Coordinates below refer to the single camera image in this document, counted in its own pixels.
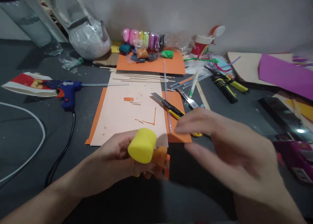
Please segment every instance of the orange foam sheet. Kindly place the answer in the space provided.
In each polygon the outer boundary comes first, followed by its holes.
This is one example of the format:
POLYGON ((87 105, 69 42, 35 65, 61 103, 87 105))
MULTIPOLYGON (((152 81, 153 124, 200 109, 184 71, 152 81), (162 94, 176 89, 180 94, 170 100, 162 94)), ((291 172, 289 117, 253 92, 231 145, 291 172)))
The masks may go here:
MULTIPOLYGON (((165 99, 165 92, 164 91, 162 91, 162 96, 165 99)), ((182 102, 182 97, 180 96, 180 94, 178 92, 168 91, 167 97, 169 100, 168 102, 170 104, 175 106, 181 112, 185 113, 183 102, 182 102)), ((169 120, 167 117, 167 108, 166 107, 164 107, 164 117, 165 117, 165 125, 166 125, 167 137, 168 137, 169 142, 185 142, 185 143, 192 142, 190 134, 176 134, 174 132, 175 128, 176 128, 176 124, 177 124, 177 119, 174 116, 172 116, 172 114, 171 114, 172 133, 170 133, 169 120)))
MULTIPOLYGON (((164 73, 163 68, 164 58, 160 58, 153 62, 146 61, 145 63, 128 63, 126 56, 119 55, 117 62, 117 71, 147 71, 164 73)), ((186 74, 183 56, 178 51, 174 51, 172 59, 165 59, 166 73, 168 74, 186 74)))
POLYGON ((92 138, 93 138, 93 136, 95 134, 96 127, 97 127, 97 124, 98 124, 98 120, 99 120, 99 117, 100 117, 100 113, 101 113, 101 109, 102 109, 102 105, 103 105, 103 101, 104 101, 104 97, 105 97, 105 93, 106 92, 107 92, 107 88, 103 88, 102 93, 101 93, 101 97, 100 97, 100 100, 99 100, 99 103, 98 103, 98 108, 97 108, 97 111, 96 111, 96 114, 95 114, 95 117, 94 117, 94 121, 93 121, 92 126, 91 126, 89 138, 85 142, 86 145, 90 145, 91 140, 92 140, 92 138))
POLYGON ((134 98, 124 97, 124 101, 134 101, 134 98))

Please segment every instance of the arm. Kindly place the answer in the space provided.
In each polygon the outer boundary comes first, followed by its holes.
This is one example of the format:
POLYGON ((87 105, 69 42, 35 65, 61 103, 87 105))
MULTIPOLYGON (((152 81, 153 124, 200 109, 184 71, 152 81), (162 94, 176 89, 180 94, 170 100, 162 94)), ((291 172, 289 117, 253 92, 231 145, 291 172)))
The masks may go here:
POLYGON ((186 150, 234 192, 241 224, 306 223, 285 188, 272 143, 248 126, 197 108, 178 120, 176 133, 210 134, 216 154, 196 144, 186 150))
POLYGON ((75 168, 3 218, 0 224, 62 223, 82 198, 98 194, 119 180, 151 169, 151 164, 137 163, 127 154, 136 132, 115 134, 75 168))

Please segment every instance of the gray table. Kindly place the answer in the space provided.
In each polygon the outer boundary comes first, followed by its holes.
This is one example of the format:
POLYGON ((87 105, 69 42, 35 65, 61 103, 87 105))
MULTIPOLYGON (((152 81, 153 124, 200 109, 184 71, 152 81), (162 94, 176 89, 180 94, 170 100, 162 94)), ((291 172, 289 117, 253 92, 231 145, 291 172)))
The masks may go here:
MULTIPOLYGON (((63 47, 65 51, 73 50, 69 44, 63 44, 63 47)), ((72 74, 61 68, 58 57, 45 57, 31 42, 0 40, 0 60, 0 84, 26 71, 84 83, 107 83, 110 76, 108 70, 86 64, 72 74)), ((272 96, 272 92, 253 89, 249 95, 243 95, 235 91, 239 102, 231 105, 210 79, 202 81, 201 87, 213 111, 247 124, 266 137, 280 133, 278 126, 257 102, 262 97, 272 96)), ((94 87, 83 88, 76 93, 77 123, 73 139, 54 180, 97 149, 86 146, 84 142, 89 135, 101 91, 101 87, 94 87)), ((13 179, 0 184, 2 218, 44 189, 46 175, 67 142, 72 114, 64 112, 55 98, 42 100, 0 88, 0 99, 32 111, 42 120, 47 133, 34 159, 13 179)), ((197 91, 193 99, 201 104, 197 91)), ((11 173, 28 159, 41 137, 38 123, 27 113, 0 105, 0 177, 11 173)), ((194 141, 213 149, 205 137, 194 141)), ((183 145, 170 144, 169 154, 170 181, 125 179, 99 195, 84 199, 65 222, 187 223, 236 219, 231 192, 205 172, 183 145)), ((286 168, 280 168, 280 171, 302 214, 312 218, 313 189, 297 183, 286 168)))

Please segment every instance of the red and white cup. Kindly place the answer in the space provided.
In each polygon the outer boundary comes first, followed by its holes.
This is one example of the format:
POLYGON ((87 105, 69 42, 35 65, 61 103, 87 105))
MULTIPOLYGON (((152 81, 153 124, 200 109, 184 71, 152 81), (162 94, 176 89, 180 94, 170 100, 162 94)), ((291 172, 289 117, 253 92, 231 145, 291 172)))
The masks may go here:
POLYGON ((190 56, 198 58, 199 55, 203 55, 213 40, 214 36, 197 35, 195 46, 192 48, 190 56))

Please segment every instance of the blue glue gun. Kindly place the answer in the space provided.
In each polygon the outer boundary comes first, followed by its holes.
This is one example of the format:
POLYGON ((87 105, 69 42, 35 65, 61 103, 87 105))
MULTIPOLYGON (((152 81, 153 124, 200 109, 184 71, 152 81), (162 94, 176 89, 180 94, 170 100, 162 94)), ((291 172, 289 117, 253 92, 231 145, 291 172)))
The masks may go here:
POLYGON ((71 110, 75 107, 75 92, 82 89, 82 83, 79 81, 60 81, 60 80, 51 80, 45 81, 44 86, 59 90, 58 96, 56 98, 63 97, 64 102, 61 107, 64 110, 71 110))

